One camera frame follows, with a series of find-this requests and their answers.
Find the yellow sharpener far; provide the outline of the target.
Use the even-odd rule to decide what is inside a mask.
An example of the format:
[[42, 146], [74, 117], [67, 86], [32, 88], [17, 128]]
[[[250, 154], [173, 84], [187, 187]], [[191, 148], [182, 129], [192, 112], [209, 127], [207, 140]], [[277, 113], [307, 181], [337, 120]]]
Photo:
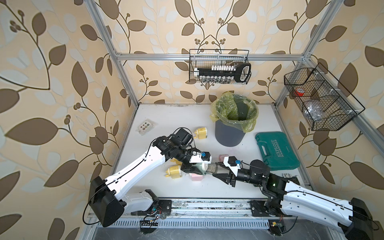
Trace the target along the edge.
[[208, 130], [206, 127], [198, 128], [195, 130], [194, 134], [194, 139], [206, 139], [208, 137]]

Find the yellow sharpener near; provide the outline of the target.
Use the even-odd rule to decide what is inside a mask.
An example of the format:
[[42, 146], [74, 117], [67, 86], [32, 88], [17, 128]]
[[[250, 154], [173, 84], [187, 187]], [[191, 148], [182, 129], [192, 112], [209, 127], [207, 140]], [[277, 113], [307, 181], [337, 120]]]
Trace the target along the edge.
[[180, 165], [175, 165], [166, 170], [166, 178], [178, 179], [182, 177], [182, 171]]

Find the green pencil sharpener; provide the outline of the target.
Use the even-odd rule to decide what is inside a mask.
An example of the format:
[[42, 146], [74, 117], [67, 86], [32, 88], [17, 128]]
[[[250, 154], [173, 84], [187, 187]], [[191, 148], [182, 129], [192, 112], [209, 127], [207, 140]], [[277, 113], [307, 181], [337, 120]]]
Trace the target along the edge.
[[205, 175], [207, 170], [208, 170], [209, 164], [207, 164], [207, 163], [197, 163], [197, 164], [194, 164], [193, 167], [195, 168], [194, 169], [194, 173], [195, 174]]

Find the clear plastic bag in basket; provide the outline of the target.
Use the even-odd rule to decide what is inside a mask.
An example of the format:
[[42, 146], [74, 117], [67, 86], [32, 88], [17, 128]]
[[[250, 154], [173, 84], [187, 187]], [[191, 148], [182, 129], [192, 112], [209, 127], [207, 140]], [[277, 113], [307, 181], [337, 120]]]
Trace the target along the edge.
[[309, 100], [304, 102], [304, 116], [313, 121], [319, 121], [324, 118], [321, 102], [319, 100]]

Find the pink sharpener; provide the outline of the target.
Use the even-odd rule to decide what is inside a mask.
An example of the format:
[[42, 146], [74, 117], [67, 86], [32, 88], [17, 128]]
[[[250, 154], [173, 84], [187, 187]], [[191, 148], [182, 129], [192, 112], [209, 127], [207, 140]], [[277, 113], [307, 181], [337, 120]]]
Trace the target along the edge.
[[199, 182], [204, 179], [204, 176], [198, 174], [190, 174], [190, 178], [192, 181]]

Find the clear green-sharpener tray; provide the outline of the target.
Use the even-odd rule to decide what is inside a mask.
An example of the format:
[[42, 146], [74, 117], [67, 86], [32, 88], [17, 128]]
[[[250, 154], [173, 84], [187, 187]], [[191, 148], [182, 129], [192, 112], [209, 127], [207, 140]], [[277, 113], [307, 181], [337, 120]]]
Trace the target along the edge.
[[207, 170], [206, 170], [206, 173], [207, 174], [216, 174], [218, 171], [218, 165], [216, 163], [212, 163], [212, 164], [208, 164], [208, 167], [207, 167]]

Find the green plastic tool case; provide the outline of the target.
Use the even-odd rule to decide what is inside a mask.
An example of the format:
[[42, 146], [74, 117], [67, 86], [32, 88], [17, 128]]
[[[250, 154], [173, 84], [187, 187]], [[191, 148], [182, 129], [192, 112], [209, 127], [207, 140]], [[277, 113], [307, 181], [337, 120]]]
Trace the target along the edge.
[[294, 170], [300, 167], [287, 135], [283, 132], [260, 132], [255, 136], [263, 162], [270, 171]]

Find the white button box in bag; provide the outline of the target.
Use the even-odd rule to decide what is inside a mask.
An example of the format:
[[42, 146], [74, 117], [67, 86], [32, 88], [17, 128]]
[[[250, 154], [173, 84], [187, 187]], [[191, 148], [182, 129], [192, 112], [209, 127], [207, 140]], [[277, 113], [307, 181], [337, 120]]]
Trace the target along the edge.
[[156, 127], [158, 124], [149, 120], [145, 119], [139, 126], [137, 127], [136, 131], [141, 135], [144, 136], [149, 131], [151, 131], [154, 127]]

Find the yellow-green bin liner bag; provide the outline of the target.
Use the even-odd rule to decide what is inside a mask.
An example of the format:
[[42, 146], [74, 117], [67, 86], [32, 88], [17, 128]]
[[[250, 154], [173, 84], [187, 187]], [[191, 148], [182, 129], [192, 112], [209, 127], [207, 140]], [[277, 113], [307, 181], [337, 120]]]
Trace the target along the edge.
[[245, 96], [223, 93], [211, 104], [210, 118], [225, 126], [249, 133], [254, 130], [259, 116], [258, 104]]

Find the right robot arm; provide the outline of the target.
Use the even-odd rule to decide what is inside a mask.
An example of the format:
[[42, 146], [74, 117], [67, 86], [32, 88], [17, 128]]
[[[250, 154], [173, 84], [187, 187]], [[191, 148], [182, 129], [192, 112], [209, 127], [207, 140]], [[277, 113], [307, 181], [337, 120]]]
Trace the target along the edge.
[[308, 190], [293, 179], [272, 174], [261, 160], [253, 160], [248, 169], [235, 157], [226, 157], [224, 162], [211, 164], [208, 171], [213, 177], [235, 187], [244, 182], [260, 188], [267, 200], [261, 204], [251, 202], [259, 213], [283, 218], [295, 216], [322, 224], [343, 233], [348, 240], [372, 240], [375, 222], [364, 201], [332, 198]]

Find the socket set in basket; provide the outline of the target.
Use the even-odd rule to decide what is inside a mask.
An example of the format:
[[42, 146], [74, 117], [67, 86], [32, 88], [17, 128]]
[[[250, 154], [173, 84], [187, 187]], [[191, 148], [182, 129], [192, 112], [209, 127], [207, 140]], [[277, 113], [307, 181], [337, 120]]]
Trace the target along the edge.
[[194, 68], [192, 76], [210, 84], [241, 84], [245, 85], [251, 78], [250, 63], [235, 63], [234, 65], [214, 65], [210, 68]]

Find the pink shavings tray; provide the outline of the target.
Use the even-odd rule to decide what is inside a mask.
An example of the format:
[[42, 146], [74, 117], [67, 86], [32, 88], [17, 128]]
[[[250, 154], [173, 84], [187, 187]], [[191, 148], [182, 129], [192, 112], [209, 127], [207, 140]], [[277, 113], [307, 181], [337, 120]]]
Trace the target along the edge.
[[226, 157], [228, 157], [228, 154], [219, 155], [219, 162], [223, 162]]

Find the red tape roll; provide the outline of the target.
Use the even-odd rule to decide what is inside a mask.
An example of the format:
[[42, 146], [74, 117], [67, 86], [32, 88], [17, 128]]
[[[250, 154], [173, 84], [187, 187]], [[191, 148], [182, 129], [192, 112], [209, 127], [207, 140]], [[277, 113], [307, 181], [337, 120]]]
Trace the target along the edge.
[[294, 90], [294, 94], [296, 97], [303, 97], [306, 93], [306, 90], [305, 89], [302, 89], [302, 88], [296, 88]]

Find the grey trash bin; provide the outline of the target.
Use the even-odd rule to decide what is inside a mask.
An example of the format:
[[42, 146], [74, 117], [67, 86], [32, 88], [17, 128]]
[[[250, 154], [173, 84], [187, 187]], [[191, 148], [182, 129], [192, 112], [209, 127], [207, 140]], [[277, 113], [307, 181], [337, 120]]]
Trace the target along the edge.
[[221, 121], [215, 123], [216, 140], [225, 147], [235, 147], [241, 143], [245, 133], [234, 127], [227, 126]]

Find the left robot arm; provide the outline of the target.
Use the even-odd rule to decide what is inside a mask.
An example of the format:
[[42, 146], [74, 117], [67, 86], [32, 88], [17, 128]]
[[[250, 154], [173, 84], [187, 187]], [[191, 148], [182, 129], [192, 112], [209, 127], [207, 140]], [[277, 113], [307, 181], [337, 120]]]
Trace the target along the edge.
[[87, 205], [91, 207], [103, 227], [115, 223], [124, 213], [151, 211], [156, 195], [146, 190], [128, 198], [128, 191], [148, 173], [168, 160], [181, 162], [181, 171], [204, 175], [212, 162], [209, 152], [203, 152], [191, 144], [194, 138], [186, 128], [178, 128], [169, 136], [154, 139], [148, 150], [124, 169], [102, 179], [91, 181]]

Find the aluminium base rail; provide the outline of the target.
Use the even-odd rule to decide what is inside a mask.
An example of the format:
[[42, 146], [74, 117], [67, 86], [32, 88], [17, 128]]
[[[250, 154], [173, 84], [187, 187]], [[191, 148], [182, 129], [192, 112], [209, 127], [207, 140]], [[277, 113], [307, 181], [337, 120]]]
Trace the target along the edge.
[[107, 196], [106, 200], [93, 197], [87, 203], [103, 226], [110, 226], [124, 215], [129, 216], [278, 216], [267, 210], [266, 199], [160, 199], [149, 192], [123, 197]]

